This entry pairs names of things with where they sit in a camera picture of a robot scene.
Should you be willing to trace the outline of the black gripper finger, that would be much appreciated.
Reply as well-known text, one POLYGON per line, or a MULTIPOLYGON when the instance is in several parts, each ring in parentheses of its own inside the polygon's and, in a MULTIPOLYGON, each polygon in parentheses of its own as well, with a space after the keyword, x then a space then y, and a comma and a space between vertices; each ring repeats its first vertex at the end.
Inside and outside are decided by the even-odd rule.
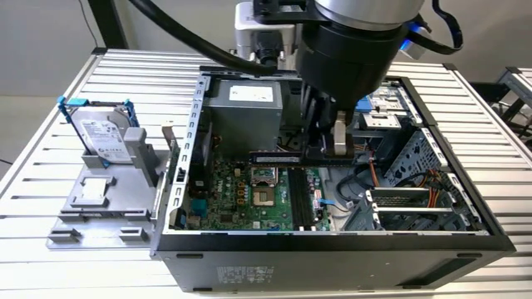
POLYGON ((306 159, 323 158, 323 135, 331 128, 331 96, 315 87, 302 86, 302 150, 306 159))
POLYGON ((349 159, 355 156, 355 142, 349 132, 345 111, 338 111, 337 120, 327 135, 327 153, 335 159, 349 159))

